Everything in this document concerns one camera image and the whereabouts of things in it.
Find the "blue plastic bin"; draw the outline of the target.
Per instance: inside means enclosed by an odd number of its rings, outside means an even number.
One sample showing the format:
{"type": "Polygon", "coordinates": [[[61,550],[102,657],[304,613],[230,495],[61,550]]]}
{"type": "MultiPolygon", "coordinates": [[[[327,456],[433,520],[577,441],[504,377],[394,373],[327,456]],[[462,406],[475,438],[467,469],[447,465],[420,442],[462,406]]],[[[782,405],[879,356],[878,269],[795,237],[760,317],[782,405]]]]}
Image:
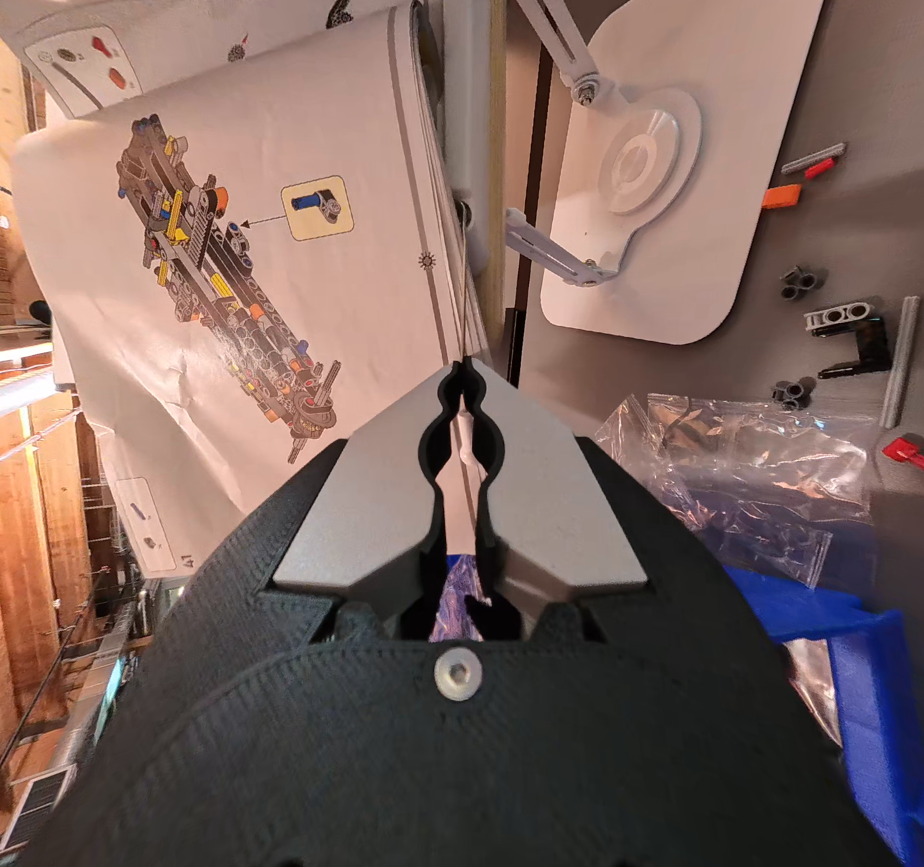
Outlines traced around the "blue plastic bin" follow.
{"type": "Polygon", "coordinates": [[[847,780],[904,865],[923,864],[923,744],[904,619],[861,597],[725,568],[772,640],[827,643],[847,780]]]}

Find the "black angled lego piece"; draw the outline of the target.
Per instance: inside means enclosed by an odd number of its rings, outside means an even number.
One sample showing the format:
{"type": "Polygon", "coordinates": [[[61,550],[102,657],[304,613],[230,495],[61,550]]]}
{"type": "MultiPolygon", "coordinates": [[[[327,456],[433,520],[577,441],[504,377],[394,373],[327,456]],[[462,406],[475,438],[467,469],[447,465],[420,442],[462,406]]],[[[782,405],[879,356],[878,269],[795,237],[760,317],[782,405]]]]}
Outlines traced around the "black angled lego piece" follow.
{"type": "Polygon", "coordinates": [[[892,356],[884,318],[871,316],[853,322],[838,323],[820,327],[813,336],[826,338],[844,334],[854,336],[858,358],[853,362],[842,362],[818,372],[819,380],[853,377],[876,373],[888,373],[892,369],[892,356]]]}

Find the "clear plastic bag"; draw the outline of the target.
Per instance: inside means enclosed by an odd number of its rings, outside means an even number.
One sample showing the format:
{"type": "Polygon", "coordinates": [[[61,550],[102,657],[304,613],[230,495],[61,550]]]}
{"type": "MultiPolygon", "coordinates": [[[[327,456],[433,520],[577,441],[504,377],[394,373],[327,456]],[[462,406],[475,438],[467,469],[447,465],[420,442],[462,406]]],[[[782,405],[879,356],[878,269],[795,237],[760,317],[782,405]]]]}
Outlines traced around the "clear plastic bag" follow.
{"type": "Polygon", "coordinates": [[[689,491],[785,509],[807,524],[872,524],[872,417],[662,393],[648,394],[647,411],[689,491]]]}
{"type": "Polygon", "coordinates": [[[695,494],[635,396],[623,400],[594,441],[724,565],[808,588],[820,584],[834,535],[783,519],[770,505],[724,494],[695,494]]]}

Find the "lego instruction booklet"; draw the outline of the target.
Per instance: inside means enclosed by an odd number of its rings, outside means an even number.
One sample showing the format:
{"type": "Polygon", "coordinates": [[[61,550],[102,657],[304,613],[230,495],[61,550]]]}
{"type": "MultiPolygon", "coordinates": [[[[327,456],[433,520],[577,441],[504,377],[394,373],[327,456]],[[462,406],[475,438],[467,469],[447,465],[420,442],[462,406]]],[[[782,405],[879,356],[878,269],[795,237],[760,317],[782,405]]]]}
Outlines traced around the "lego instruction booklet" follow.
{"type": "Polygon", "coordinates": [[[2,191],[143,573],[459,357],[487,0],[2,0],[2,191]]]}

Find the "white stand base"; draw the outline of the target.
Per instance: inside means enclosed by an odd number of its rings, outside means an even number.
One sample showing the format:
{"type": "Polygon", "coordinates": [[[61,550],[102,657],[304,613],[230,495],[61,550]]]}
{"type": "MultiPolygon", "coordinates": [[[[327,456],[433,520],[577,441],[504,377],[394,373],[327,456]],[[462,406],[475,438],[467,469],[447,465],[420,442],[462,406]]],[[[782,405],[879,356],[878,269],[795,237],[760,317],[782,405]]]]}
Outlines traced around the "white stand base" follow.
{"type": "Polygon", "coordinates": [[[669,345],[731,311],[824,0],[630,0],[585,42],[516,0],[571,97],[545,266],[559,327],[669,345]]]}

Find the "short grey lego axle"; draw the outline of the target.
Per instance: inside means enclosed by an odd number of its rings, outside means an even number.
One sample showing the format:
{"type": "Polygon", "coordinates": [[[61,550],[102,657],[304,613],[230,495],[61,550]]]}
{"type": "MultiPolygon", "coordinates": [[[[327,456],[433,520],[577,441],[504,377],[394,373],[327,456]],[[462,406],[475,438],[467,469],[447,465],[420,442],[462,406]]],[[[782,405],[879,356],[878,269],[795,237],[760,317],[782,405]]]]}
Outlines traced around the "short grey lego axle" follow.
{"type": "Polygon", "coordinates": [[[846,142],[838,142],[828,148],[803,155],[802,157],[798,157],[783,164],[780,168],[780,173],[782,176],[788,176],[794,173],[806,172],[805,176],[812,179],[816,175],[809,174],[809,170],[821,167],[824,172],[829,169],[835,163],[835,159],[846,153],[847,147],[848,145],[846,142]]]}

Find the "light grey lego beam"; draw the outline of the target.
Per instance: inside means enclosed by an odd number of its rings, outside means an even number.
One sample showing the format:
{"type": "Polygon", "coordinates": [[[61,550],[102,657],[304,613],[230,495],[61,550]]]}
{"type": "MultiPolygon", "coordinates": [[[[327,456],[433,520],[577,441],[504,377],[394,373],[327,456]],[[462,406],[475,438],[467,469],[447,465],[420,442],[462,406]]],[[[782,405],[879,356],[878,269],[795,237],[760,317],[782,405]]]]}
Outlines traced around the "light grey lego beam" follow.
{"type": "Polygon", "coordinates": [[[827,307],[805,313],[805,330],[814,336],[821,336],[824,331],[869,319],[873,314],[874,306],[862,300],[827,307]]]}

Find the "silver air duct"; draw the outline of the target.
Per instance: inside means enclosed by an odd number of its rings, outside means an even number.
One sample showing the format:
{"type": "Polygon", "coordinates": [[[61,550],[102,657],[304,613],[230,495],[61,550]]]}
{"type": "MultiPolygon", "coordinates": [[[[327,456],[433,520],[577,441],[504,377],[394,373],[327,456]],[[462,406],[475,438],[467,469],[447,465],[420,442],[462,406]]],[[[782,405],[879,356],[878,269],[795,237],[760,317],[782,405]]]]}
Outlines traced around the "silver air duct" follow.
{"type": "Polygon", "coordinates": [[[64,728],[33,736],[17,750],[11,777],[13,808],[10,815],[2,815],[4,834],[12,832],[9,826],[23,833],[26,823],[37,824],[52,813],[90,760],[124,693],[122,689],[78,703],[64,728]]]}

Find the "long grey lego axle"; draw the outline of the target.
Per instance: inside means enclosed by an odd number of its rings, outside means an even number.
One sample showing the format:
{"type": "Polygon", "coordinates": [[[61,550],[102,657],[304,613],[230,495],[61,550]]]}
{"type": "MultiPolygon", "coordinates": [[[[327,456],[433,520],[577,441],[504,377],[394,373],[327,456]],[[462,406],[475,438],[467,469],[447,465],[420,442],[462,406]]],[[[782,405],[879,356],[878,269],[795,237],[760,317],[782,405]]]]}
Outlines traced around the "long grey lego axle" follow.
{"type": "Polygon", "coordinates": [[[902,414],[910,361],[918,328],[920,302],[920,296],[908,296],[903,300],[893,351],[893,364],[885,389],[880,418],[880,427],[884,430],[897,427],[902,414]]]}

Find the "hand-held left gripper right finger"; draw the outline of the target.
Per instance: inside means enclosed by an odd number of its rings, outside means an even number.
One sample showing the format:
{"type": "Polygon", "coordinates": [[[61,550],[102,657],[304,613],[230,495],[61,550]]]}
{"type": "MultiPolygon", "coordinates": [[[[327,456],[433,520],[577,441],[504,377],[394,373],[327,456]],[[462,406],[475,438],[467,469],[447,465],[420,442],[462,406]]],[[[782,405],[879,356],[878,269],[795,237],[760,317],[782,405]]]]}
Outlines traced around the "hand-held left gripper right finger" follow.
{"type": "Polygon", "coordinates": [[[484,641],[518,641],[552,605],[620,595],[649,578],[575,435],[481,361],[464,361],[471,452],[484,472],[468,598],[484,641]]]}

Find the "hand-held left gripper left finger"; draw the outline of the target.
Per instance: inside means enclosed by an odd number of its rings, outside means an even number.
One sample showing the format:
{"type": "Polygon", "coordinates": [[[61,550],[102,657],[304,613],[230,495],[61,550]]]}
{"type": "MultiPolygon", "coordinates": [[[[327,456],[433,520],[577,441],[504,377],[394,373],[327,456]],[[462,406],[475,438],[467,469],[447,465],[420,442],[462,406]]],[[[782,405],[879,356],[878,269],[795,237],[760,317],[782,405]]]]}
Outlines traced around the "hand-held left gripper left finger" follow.
{"type": "Polygon", "coordinates": [[[346,441],[272,575],[280,590],[368,605],[401,638],[432,636],[464,550],[461,362],[346,441]]]}

